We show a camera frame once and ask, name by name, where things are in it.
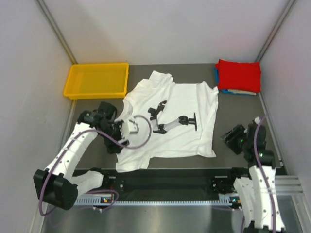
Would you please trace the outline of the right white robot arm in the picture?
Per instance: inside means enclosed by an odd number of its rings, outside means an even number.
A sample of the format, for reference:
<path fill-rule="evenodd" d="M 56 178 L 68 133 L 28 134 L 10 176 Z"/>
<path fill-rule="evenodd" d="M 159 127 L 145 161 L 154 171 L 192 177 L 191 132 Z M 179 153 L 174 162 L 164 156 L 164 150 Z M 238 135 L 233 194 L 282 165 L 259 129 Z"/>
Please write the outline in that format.
<path fill-rule="evenodd" d="M 267 130 L 263 118 L 255 118 L 247 127 L 237 125 L 221 139 L 236 155 L 244 154 L 247 175 L 233 175 L 227 187 L 237 192 L 243 220 L 243 233 L 284 233 L 276 195 L 276 163 L 271 150 L 266 149 Z"/>

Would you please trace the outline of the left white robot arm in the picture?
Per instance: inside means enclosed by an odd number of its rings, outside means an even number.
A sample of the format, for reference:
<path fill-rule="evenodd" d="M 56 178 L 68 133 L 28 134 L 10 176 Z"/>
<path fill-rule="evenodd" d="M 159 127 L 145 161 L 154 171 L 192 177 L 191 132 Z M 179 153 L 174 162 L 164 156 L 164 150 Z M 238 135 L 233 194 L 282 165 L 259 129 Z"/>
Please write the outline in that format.
<path fill-rule="evenodd" d="M 127 142 L 121 142 L 123 122 L 116 122 L 117 108 L 107 102 L 101 102 L 98 109 L 83 111 L 74 126 L 67 142 L 54 160 L 44 169 L 38 169 L 34 184 L 39 204 L 48 203 L 68 210 L 77 198 L 93 189 L 106 192 L 110 180 L 99 169 L 74 176 L 73 173 L 92 141 L 101 135 L 109 154 L 121 152 Z"/>

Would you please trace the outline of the white printed t-shirt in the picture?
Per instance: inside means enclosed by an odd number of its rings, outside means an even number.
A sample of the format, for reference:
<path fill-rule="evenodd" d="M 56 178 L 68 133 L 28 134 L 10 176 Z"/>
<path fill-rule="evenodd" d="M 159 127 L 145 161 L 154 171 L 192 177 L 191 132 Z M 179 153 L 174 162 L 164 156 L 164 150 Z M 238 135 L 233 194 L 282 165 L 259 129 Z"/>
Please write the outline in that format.
<path fill-rule="evenodd" d="M 139 132 L 117 154 L 119 173 L 146 169 L 150 159 L 201 155 L 216 157 L 212 149 L 218 109 L 218 88 L 203 81 L 177 84 L 171 74 L 153 71 L 123 99 L 118 120 L 137 118 Z"/>

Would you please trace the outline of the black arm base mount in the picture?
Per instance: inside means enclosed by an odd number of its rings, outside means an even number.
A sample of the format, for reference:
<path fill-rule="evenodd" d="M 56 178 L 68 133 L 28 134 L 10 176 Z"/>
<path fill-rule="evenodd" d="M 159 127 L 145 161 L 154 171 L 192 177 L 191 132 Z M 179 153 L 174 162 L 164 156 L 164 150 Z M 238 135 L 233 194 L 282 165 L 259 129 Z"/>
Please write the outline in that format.
<path fill-rule="evenodd" d="M 243 168 L 93 171 L 104 175 L 101 188 L 117 191 L 122 201 L 216 200 L 219 194 L 232 193 L 234 180 L 245 174 Z"/>

